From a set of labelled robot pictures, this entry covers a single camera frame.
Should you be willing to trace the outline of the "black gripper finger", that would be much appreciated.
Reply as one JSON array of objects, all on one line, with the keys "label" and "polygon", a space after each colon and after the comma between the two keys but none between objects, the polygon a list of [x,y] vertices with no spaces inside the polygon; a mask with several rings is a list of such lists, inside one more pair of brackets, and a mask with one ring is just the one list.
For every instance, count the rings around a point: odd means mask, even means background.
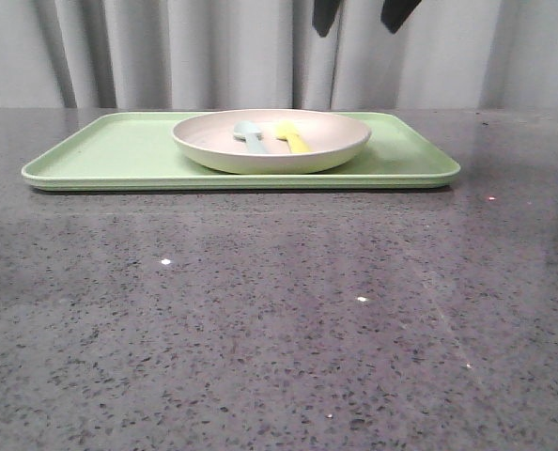
[{"label": "black gripper finger", "polygon": [[318,35],[325,38],[334,23],[340,0],[315,0],[313,5],[312,25]]},{"label": "black gripper finger", "polygon": [[395,34],[420,3],[421,0],[385,0],[380,20],[391,34]]}]

